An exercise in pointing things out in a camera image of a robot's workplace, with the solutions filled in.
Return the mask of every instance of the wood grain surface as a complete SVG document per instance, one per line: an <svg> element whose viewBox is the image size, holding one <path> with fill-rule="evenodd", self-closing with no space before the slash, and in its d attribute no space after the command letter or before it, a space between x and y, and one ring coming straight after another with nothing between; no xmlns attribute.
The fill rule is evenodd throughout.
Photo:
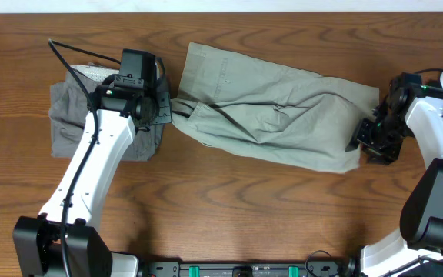
<svg viewBox="0 0 443 277"><path fill-rule="evenodd" d="M443 13L0 15L0 276L20 275L12 229L36 216L69 159L50 156L49 86L65 69L53 38L120 58L163 58L178 88L189 42L377 86L403 71L443 68ZM70 63L97 62L68 52ZM344 175L242 158L168 125L149 162L121 162L102 216L114 251L185 261L344 256L398 226L425 168L414 139L399 161Z"/></svg>

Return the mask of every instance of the white fabric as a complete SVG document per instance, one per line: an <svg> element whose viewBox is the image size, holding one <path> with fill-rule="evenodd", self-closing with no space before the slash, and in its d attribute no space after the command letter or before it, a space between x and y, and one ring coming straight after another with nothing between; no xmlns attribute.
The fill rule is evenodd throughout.
<svg viewBox="0 0 443 277"><path fill-rule="evenodd" d="M175 127L204 145L347 172L360 150L345 147L377 104L377 88L191 43L172 109Z"/></svg>

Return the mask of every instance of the green tape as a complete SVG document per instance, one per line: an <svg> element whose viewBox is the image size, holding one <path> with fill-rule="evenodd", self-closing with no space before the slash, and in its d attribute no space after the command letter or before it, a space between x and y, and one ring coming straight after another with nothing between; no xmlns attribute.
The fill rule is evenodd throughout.
<svg viewBox="0 0 443 277"><path fill-rule="evenodd" d="M189 277L199 277L199 267L190 266L189 267Z"/></svg>
<svg viewBox="0 0 443 277"><path fill-rule="evenodd" d="M297 266L290 266L288 268L288 277L298 277L298 267Z"/></svg>

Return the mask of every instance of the white wall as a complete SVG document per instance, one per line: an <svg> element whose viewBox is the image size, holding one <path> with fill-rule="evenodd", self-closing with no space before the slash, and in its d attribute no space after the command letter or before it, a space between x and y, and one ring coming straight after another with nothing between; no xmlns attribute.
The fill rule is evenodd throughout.
<svg viewBox="0 0 443 277"><path fill-rule="evenodd" d="M350 11L440 12L443 0L0 0L0 13Z"/></svg>

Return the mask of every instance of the gray cloth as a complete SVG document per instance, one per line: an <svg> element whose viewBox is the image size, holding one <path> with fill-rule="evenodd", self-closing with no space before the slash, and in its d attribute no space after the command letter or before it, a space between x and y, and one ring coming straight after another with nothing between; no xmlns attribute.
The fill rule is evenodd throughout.
<svg viewBox="0 0 443 277"><path fill-rule="evenodd" d="M191 43L173 123L202 144L235 155L321 172L359 167L345 152L378 88Z"/></svg>
<svg viewBox="0 0 443 277"><path fill-rule="evenodd" d="M78 77L88 92L93 92L99 82L92 81L83 75ZM54 157L72 157L83 135L85 117L88 113L86 97L78 83L69 72L64 82L51 86L51 119L52 155ZM138 132L135 140L122 156L123 161L146 161L155 154L162 140L163 125L152 126L150 132Z"/></svg>

